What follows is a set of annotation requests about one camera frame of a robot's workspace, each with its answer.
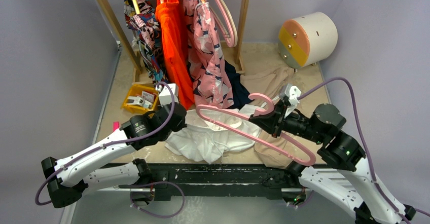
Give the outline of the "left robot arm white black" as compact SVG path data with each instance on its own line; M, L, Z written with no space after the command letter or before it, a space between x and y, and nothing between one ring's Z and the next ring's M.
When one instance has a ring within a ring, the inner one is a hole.
M158 111L132 116L105 139L79 153L59 160L43 159L46 180L36 193L35 203L62 208L88 193L115 185L147 187L152 174L145 160L120 165L112 161L165 141L170 133L186 127L186 114L179 103L164 105Z

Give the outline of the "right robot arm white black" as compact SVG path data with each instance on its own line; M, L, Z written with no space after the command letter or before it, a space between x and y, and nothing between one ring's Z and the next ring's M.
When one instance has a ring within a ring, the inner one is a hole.
M374 172L369 153L352 136L342 131L346 123L331 104L320 104L311 117L298 111L288 116L286 103L279 101L270 113L254 113L249 121L272 135L293 142L290 134L321 145L317 154L330 170L341 174L349 190L330 180L313 163L293 159L286 167L289 186L310 188L342 208L355 223L410 223L417 210L398 201Z

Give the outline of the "white shorts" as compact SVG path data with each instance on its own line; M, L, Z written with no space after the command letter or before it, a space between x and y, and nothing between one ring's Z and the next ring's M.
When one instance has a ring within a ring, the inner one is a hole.
M247 104L233 111L250 116L256 108L257 106ZM254 137L259 136L262 131L256 125L232 115L212 110L202 110L202 112L214 120ZM211 164L221 158L225 152L241 152L255 144L253 140L201 119L194 109L187 111L186 124L186 128L170 134L165 147L174 154L192 161L206 161Z

